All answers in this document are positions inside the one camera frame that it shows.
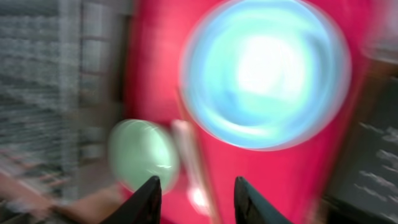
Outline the white plastic fork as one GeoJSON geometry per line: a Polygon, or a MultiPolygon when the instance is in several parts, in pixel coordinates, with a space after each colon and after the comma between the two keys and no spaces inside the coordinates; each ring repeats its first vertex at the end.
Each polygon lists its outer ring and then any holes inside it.
{"type": "Polygon", "coordinates": [[[199,214],[210,217],[211,208],[192,127],[188,121],[176,119],[172,121],[172,132],[188,179],[187,197],[199,214]]]}

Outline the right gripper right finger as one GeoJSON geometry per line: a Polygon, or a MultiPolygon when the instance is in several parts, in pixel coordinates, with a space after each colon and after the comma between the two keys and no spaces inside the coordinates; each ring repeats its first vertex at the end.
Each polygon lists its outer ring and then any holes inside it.
{"type": "Polygon", "coordinates": [[[291,224],[244,177],[234,183],[234,214],[237,224],[291,224]]]}

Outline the green saucer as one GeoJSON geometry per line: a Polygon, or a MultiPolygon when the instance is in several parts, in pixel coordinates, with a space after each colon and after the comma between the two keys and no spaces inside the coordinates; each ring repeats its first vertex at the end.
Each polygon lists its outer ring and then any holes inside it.
{"type": "Polygon", "coordinates": [[[166,194],[178,180],[178,149],[169,132],[156,123],[141,119],[121,121],[111,131],[108,150],[113,174],[130,192],[157,176],[162,193],[166,194]]]}

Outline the light blue plate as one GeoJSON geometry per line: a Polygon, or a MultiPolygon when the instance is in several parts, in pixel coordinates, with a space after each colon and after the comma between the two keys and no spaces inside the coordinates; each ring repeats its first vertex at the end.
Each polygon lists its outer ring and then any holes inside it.
{"type": "Polygon", "coordinates": [[[318,134],[351,82],[348,43],[306,1],[225,1],[194,26],[180,62],[182,100],[232,146],[278,151],[318,134]]]}

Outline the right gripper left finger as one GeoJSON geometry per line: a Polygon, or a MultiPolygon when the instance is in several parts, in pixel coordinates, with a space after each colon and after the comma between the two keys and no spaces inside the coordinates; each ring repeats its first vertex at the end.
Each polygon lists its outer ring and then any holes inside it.
{"type": "Polygon", "coordinates": [[[160,179],[152,176],[100,224],[159,224],[161,203],[160,179]]]}

